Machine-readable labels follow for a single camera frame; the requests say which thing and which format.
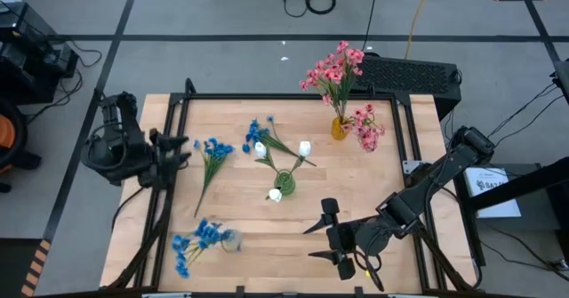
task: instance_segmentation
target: yellow cable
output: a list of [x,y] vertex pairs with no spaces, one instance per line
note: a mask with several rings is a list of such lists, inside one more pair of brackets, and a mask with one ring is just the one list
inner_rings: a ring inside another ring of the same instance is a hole
[[411,24],[411,31],[409,31],[409,38],[407,39],[407,49],[405,50],[405,59],[409,55],[409,50],[411,49],[411,39],[413,38],[413,30],[415,29],[415,23],[417,22],[417,18],[419,17],[419,13],[421,12],[421,8],[423,7],[423,3],[425,0],[421,0],[419,3],[419,8],[417,8],[417,12],[415,13],[415,17],[413,18],[413,23]]

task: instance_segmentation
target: glass vase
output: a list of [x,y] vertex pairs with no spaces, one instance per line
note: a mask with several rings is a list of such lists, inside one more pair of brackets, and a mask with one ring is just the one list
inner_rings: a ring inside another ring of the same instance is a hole
[[289,170],[280,170],[275,178],[275,188],[280,189],[283,196],[292,194],[296,188],[293,173]]
[[341,121],[340,117],[336,117],[333,121],[332,121],[332,137],[335,140],[344,140],[346,138],[346,136],[348,136],[348,131],[344,131],[341,126],[342,126],[343,121]]

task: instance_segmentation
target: orange object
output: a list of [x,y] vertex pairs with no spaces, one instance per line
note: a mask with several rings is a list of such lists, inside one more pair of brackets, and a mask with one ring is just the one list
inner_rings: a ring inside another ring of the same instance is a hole
[[[16,128],[8,119],[0,115],[0,147],[10,148],[13,146],[14,141],[16,140]],[[4,168],[0,168],[0,173],[8,171],[12,168],[11,165],[7,165]]]
[[344,138],[346,138],[346,136],[348,135],[349,132],[344,131],[341,128],[341,121],[339,117],[336,117],[333,121],[332,121],[332,137],[335,140],[344,140]]

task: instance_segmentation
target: black metal frame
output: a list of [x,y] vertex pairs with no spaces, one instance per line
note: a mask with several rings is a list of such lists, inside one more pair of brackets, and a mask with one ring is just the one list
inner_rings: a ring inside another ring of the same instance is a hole
[[[305,94],[305,93],[196,93],[194,86],[191,84],[189,79],[186,81],[186,93],[172,93],[168,105],[168,111],[166,113],[166,120],[164,124],[164,134],[170,134],[172,130],[172,121],[173,121],[173,114],[176,106],[178,103],[181,102],[181,113],[180,113],[180,122],[178,125],[178,136],[182,136],[184,134],[184,127],[186,124],[186,119],[188,115],[188,105],[190,100],[321,100],[322,97],[319,94]],[[407,153],[405,150],[405,138],[403,136],[403,129],[401,126],[401,119],[399,116],[399,110],[397,104],[399,101],[396,99],[396,96],[392,93],[352,93],[349,96],[350,100],[353,101],[389,101],[392,117],[393,117],[393,124],[395,135],[397,138],[397,150],[399,152],[399,164],[401,166],[401,173],[404,183],[406,181],[407,174],[405,174],[405,170],[403,168],[403,161],[407,160]],[[415,123],[413,120],[413,113],[411,111],[411,106],[408,103],[404,102],[405,108],[405,119],[407,122],[407,127],[409,128],[409,136],[411,141],[411,146],[413,149],[413,157],[415,160],[421,160],[421,151],[419,147],[419,140],[417,137],[417,132],[415,128]],[[170,199],[171,201],[164,201],[164,205],[172,205],[173,199],[173,192],[175,190],[175,185],[172,185],[166,191],[166,198]],[[147,220],[144,227],[144,233],[142,242],[144,243],[145,240],[148,239],[148,234],[152,230],[155,219],[156,219],[156,210],[157,210],[157,200],[159,197],[160,190],[152,189],[152,194],[149,200],[148,205],[148,214]],[[163,208],[163,211],[167,210],[168,212],[171,211],[170,208]],[[431,215],[425,215],[425,222],[429,228],[431,236],[437,242],[437,234],[435,232],[435,223]],[[158,239],[158,246],[156,248],[156,259],[154,263],[154,267],[152,269],[152,279],[150,282],[151,287],[158,288],[160,282],[160,276],[162,271],[162,264],[164,259],[164,246],[167,234],[167,226],[165,224],[164,230],[161,230],[160,238]],[[423,246],[419,238],[413,237],[413,245],[415,250],[415,256],[417,261],[417,268],[419,271],[419,279],[421,283],[421,291],[425,294],[427,291],[431,290],[429,286],[429,276],[427,272],[426,262],[425,262],[425,254],[423,251]],[[445,274],[443,273],[442,269],[438,265],[438,263],[434,260],[435,268],[436,268],[436,276],[437,276],[437,284],[438,289],[445,290],[446,283],[445,283]],[[134,280],[135,287],[143,286],[142,282],[144,279],[144,272],[146,269],[146,259],[142,262],[141,266],[138,268],[138,272],[136,274]],[[361,290],[360,287],[355,288],[356,296],[360,296],[358,293]],[[209,294],[215,296],[235,296],[236,293],[192,293],[200,294],[203,296],[207,296]],[[259,294],[261,296],[274,296],[274,294]],[[302,296],[315,296],[317,294],[302,294]],[[334,296],[334,297],[352,297],[353,294],[333,294],[327,296]],[[374,295],[363,295],[363,291],[361,292],[361,296],[377,296],[377,297],[384,297],[384,294],[374,294]]]

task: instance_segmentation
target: yellow vase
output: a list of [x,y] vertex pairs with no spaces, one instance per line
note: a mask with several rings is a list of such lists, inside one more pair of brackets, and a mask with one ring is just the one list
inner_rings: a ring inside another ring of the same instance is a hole
[[342,121],[340,119],[340,117],[336,117],[333,121],[332,121],[332,137],[335,140],[344,140],[344,138],[346,138],[346,136],[348,135],[349,132],[344,131],[341,128],[342,125]]

